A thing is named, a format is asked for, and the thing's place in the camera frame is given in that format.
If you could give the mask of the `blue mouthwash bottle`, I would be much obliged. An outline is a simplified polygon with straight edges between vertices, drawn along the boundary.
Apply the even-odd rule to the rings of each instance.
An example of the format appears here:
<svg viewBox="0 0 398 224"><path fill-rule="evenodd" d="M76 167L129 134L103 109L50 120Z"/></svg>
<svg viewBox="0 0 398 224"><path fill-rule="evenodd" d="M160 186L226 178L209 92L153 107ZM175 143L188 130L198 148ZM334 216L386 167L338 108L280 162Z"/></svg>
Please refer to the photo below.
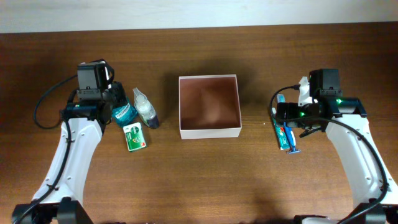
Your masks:
<svg viewBox="0 0 398 224"><path fill-rule="evenodd" d="M121 128L131 124L136 116L137 110L130 103L129 98L126 98L126 101L123 102L121 106L112 109L112 118Z"/></svg>

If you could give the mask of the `clear spray bottle dark liquid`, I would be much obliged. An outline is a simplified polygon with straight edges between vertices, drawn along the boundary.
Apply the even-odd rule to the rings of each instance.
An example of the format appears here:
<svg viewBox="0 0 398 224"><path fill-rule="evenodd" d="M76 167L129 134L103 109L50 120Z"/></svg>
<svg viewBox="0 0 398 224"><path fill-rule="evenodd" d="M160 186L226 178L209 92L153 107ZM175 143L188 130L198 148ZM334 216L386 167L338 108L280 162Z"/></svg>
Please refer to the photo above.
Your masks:
<svg viewBox="0 0 398 224"><path fill-rule="evenodd" d="M147 99L146 95L139 91L138 88L133 89L134 92L134 107L136 108L143 123L151 129L157 129L159 119L154 107Z"/></svg>

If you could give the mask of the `green soap bar pack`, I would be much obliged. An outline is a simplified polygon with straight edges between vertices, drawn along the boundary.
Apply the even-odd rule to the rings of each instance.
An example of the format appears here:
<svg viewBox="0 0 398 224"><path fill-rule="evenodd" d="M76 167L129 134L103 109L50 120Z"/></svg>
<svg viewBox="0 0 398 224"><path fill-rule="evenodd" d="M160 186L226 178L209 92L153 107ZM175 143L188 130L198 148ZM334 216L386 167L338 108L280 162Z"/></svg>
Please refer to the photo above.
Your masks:
<svg viewBox="0 0 398 224"><path fill-rule="evenodd" d="M129 152L147 147L141 123L133 123L123 127Z"/></svg>

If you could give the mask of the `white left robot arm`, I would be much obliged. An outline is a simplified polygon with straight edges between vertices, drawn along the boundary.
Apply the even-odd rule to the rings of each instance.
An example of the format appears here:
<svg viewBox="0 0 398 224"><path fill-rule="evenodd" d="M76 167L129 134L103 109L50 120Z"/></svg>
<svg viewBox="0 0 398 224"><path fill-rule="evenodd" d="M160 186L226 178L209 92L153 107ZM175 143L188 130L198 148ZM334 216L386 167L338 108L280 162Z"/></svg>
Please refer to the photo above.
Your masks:
<svg viewBox="0 0 398 224"><path fill-rule="evenodd" d="M97 145L125 101L114 69L104 59L78 65L78 88L61 110L61 135L50 169L31 203L16 205L13 223L91 223L83 208L86 177Z"/></svg>

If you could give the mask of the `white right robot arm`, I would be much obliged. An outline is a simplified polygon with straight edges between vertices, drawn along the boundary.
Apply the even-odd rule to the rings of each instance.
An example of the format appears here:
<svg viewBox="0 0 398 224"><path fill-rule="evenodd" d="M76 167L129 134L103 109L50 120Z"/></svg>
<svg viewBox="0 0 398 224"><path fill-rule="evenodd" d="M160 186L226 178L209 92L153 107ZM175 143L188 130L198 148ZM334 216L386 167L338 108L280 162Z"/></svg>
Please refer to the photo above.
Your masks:
<svg viewBox="0 0 398 224"><path fill-rule="evenodd" d="M340 223L397 223L397 184L369 128L359 98L344 97L337 69L313 70L291 87L296 103L272 97L269 112L284 129L301 128L301 137L326 134L337 151L353 196L353 211Z"/></svg>

